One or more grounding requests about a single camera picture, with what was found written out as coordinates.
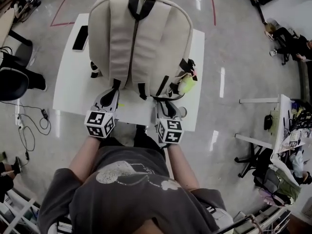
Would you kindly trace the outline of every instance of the shoe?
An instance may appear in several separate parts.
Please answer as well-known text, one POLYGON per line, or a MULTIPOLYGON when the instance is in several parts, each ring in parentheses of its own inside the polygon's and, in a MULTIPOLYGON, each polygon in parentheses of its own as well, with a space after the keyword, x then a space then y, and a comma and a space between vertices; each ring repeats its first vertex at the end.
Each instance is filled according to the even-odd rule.
POLYGON ((20 166, 20 158, 19 157, 15 157, 15 163, 14 163, 14 165, 12 165, 12 168, 14 170, 15 175, 21 173, 21 166, 20 166))
POLYGON ((265 33, 265 35, 266 35, 271 41, 274 40, 273 35, 270 34, 268 31, 265 31, 264 33, 265 33))
POLYGON ((270 51, 270 56, 276 56, 277 55, 277 50, 273 49, 272 51, 270 51))

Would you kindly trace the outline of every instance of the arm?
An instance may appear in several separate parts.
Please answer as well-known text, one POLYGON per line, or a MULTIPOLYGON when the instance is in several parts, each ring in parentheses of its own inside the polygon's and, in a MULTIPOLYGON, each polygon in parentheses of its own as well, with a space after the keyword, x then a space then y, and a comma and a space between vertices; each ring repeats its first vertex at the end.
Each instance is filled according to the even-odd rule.
POLYGON ((94 137, 87 137, 84 144, 69 165, 69 169, 84 183, 89 177, 98 153, 100 141, 94 137))
POLYGON ((177 144, 170 145, 168 147, 168 155, 175 180, 188 191, 198 189, 199 182, 180 146, 177 144))

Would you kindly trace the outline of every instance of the cable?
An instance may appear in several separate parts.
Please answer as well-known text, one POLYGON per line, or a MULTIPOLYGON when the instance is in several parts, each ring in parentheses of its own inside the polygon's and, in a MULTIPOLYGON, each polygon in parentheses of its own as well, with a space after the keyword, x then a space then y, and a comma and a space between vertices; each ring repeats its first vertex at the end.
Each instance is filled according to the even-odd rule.
MULTIPOLYGON (((0 102, 3 103, 3 104, 9 104, 9 105, 14 105, 14 106, 20 106, 20 107, 23 107, 23 108, 35 108, 35 109, 39 109, 39 110, 41 111, 42 116, 43 116, 43 117, 40 119, 40 121, 39 121, 39 126, 40 126, 40 128, 41 128, 42 130, 47 130, 47 129, 49 128, 49 126, 50 126, 50 128, 49 128, 49 130, 48 130, 47 133, 43 133, 43 132, 39 129, 39 127, 36 125, 36 123, 33 121, 33 119, 32 119, 30 116, 26 115, 26 114, 18 114, 18 119, 19 119, 21 116, 25 116, 25 117, 29 118, 29 119, 32 121, 32 123, 34 124, 34 126, 36 127, 36 129, 38 130, 38 132, 39 132, 40 134, 45 135, 45 136, 47 136, 47 135, 50 134, 51 128, 52 128, 52 127, 51 127, 51 122, 49 121, 49 117, 48 117, 48 115, 47 115, 47 113, 46 113, 46 111, 45 111, 44 109, 41 109, 41 108, 39 108, 39 107, 24 106, 24 105, 22 105, 22 104, 21 104, 21 105, 17 105, 17 104, 14 104, 14 103, 4 102, 4 101, 1 101, 1 100, 0 100, 0 102), (42 126, 42 120, 43 120, 43 119, 45 119, 45 120, 47 121, 47 125, 46 125, 45 127, 42 126)), ((30 158, 29 158, 29 153, 28 153, 28 152, 34 151, 34 149, 35 149, 35 147, 36 147, 36 139, 35 139, 35 136, 34 136, 33 131, 30 129, 29 126, 25 126, 22 130, 20 130, 20 128, 21 128, 21 127, 19 127, 19 138, 20 138, 21 143, 23 144, 23 146, 24 146, 24 148, 25 148, 25 156, 26 156, 26 160, 27 160, 27 163, 21 166, 21 167, 23 167, 23 166, 25 166, 25 165, 27 165, 27 164, 29 163, 29 159, 30 159, 30 158), (33 136, 33 139, 34 139, 34 146, 33 146, 32 149, 29 149, 29 148, 27 147, 27 140, 26 140, 26 137, 25 137, 25 130, 26 130, 26 129, 29 129, 29 131, 30 131, 30 133, 31 133, 31 135, 33 136)))
POLYGON ((26 127, 23 128, 23 130, 22 130, 21 132, 22 132, 23 135, 20 135, 20 129, 19 129, 19 137, 20 137, 21 143, 23 144, 23 146, 24 146, 24 148, 25 148, 25 150, 26 150, 27 152, 32 152, 32 151, 35 149, 35 146, 36 146, 35 136, 34 136, 33 131, 31 131, 31 129, 30 129, 29 126, 26 126, 26 127), (33 136, 33 138, 34 138, 34 147, 33 147, 33 149, 31 149, 31 150, 27 148, 27 141, 26 141, 25 133, 24 133, 24 131, 25 131, 26 128, 29 129, 30 133, 32 134, 32 136, 33 136))
POLYGON ((50 121, 49 121, 49 119, 46 119, 45 117, 43 117, 43 118, 41 118, 40 119, 40 121, 39 121, 39 125, 40 125, 40 127, 41 127, 41 129, 43 129, 43 130, 46 130, 47 128, 48 128, 48 126, 50 125, 50 129, 49 129, 49 131, 48 131, 48 133, 43 133, 43 132, 41 132, 40 130, 39 130, 39 128, 38 128, 38 126, 35 124, 35 122, 33 121, 33 119, 31 119, 28 115, 26 115, 26 114, 19 114, 20 116, 21 115, 23 115, 23 116, 26 116, 27 118, 29 118, 32 122, 33 122, 33 124, 35 125, 35 127, 37 128, 37 130, 38 130, 38 132, 39 133, 41 133, 42 135, 49 135, 49 133, 51 132, 51 123, 50 123, 50 121), (46 119, 46 121, 47 121, 47 126, 44 128, 42 125, 41 125, 41 121, 43 120, 43 119, 46 119))
POLYGON ((10 104, 10 105, 14 105, 14 106, 19 106, 19 107, 29 107, 29 108, 37 108, 37 109, 40 109, 40 110, 42 110, 41 108, 39 108, 39 107, 31 107, 31 106, 23 106, 23 105, 17 105, 17 104, 14 104, 14 103, 10 103, 10 102, 4 102, 4 101, 1 101, 0 100, 0 102, 1 103, 4 103, 4 104, 10 104))
POLYGON ((11 55, 13 54, 13 51, 12 51, 12 49, 9 46, 3 46, 3 47, 0 48, 0 50, 2 52, 4 50, 6 53, 11 54, 11 55))

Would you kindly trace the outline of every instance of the white desk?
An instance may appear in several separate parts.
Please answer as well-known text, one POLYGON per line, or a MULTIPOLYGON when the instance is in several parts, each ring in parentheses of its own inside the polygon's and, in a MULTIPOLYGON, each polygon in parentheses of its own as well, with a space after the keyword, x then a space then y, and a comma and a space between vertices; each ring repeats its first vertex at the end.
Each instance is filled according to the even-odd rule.
MULTIPOLYGON (((92 70, 89 45, 87 44, 82 52, 72 50, 81 26, 88 25, 88 16, 89 14, 78 15, 66 43, 54 93, 53 109, 55 110, 86 115, 96 97, 110 88, 105 87, 103 78, 90 78, 92 70)), ((187 109, 187 115, 182 121, 182 126, 186 131, 195 131, 203 72, 204 45, 205 34, 194 30, 190 58, 196 64, 198 82, 183 98, 173 102, 177 107, 187 109)), ((151 97, 144 101, 136 92, 124 89, 120 91, 117 118, 121 122, 151 125, 154 107, 155 102, 151 97)))
POLYGON ((240 99, 239 103, 278 103, 277 111, 279 111, 278 128, 276 133, 276 139, 274 143, 266 143, 255 138, 246 137, 243 135, 236 134, 235 138, 253 143, 255 145, 263 146, 265 148, 273 149, 274 154, 279 152, 281 143, 284 140, 284 118, 285 127, 289 129, 288 111, 291 115, 292 112, 292 101, 285 95, 280 95, 277 98, 258 98, 258 99, 240 99))
POLYGON ((273 141, 273 144, 263 142, 255 138, 250 138, 250 137, 246 137, 243 135, 239 135, 239 134, 236 134, 235 138, 250 142, 252 144, 258 145, 259 147, 272 149, 273 153, 271 155, 270 160, 273 163, 273 165, 281 169, 295 185, 299 186, 296 180, 294 179, 292 173, 288 169, 288 167, 278 158, 278 155, 277 155, 280 151, 281 144, 284 140, 284 129, 285 128, 289 129, 288 112, 290 114, 290 117, 293 118, 292 101, 287 96, 280 95, 277 98, 240 99, 239 103, 277 103, 277 111, 279 111, 279 118, 278 118, 278 128, 277 128, 276 138, 275 138, 275 141, 273 141))

